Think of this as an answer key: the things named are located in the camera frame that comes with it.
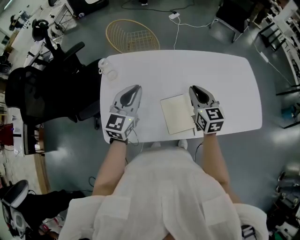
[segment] fabric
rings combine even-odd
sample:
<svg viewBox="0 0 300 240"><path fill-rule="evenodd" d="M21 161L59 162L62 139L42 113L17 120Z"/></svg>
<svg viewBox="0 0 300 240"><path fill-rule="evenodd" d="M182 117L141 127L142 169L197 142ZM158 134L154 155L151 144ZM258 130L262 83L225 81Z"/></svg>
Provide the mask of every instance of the fabric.
<svg viewBox="0 0 300 240"><path fill-rule="evenodd" d="M138 155L113 195L72 200L59 240L241 240L242 225L268 239L264 212L233 204L186 150L160 148Z"/></svg>

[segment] floor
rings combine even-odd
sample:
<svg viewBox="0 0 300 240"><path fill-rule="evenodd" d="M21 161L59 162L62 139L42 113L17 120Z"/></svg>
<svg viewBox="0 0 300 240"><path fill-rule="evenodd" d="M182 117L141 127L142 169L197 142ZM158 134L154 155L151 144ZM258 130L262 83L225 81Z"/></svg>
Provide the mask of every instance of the floor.
<svg viewBox="0 0 300 240"><path fill-rule="evenodd" d="M63 39L62 47L67 50L79 41L85 48L78 53L84 64L117 54L105 38L105 28L116 19L132 19L145 24L157 36L161 49L173 49L177 26L169 21L169 13L154 11L124 10L120 0L111 0L108 7L99 10L78 22L78 27ZM150 0L149 7L169 10L181 8L189 0ZM195 26L208 24L218 7L218 0L196 0L195 6L179 10L181 23ZM255 74L262 102L262 128L255 131L223 135L218 137L231 176L231 185L244 203L267 210L274 200L277 177L283 166L300 156L300 128L282 129L290 124L281 118L281 109L298 98L276 97L276 92L286 89L288 83L255 50L252 44L258 28L252 26L234 44L231 44L233 32L215 23L213 28L192 29L181 26L176 49L226 53L248 59ZM255 40L259 51L263 51L270 62L276 66L291 82L292 72L283 50L274 53L265 49L261 40ZM89 177L96 176L109 145L103 139L102 131L93 127L93 119L73 123L60 118L45 123L46 166L53 190L91 190ZM192 154L199 139L188 140L188 151ZM176 145L176 142L164 142L162 145ZM141 146L129 145L127 158L131 160L140 151ZM198 162L201 158L198 151Z"/></svg>

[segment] white table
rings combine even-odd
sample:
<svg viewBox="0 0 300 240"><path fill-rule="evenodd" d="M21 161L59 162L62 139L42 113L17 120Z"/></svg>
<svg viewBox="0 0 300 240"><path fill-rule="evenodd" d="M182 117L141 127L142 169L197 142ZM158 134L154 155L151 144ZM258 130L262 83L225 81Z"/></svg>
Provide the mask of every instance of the white table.
<svg viewBox="0 0 300 240"><path fill-rule="evenodd" d="M109 56L118 78L102 76L100 109L102 128L118 92L139 84L142 100L135 128L139 142L203 137L193 130L169 135L160 100L188 92L192 85L210 91L224 110L226 120L219 135L245 132L262 126L262 107L256 80L247 59L215 52L147 51ZM109 137L103 132L106 142ZM136 143L132 132L129 141Z"/></svg>

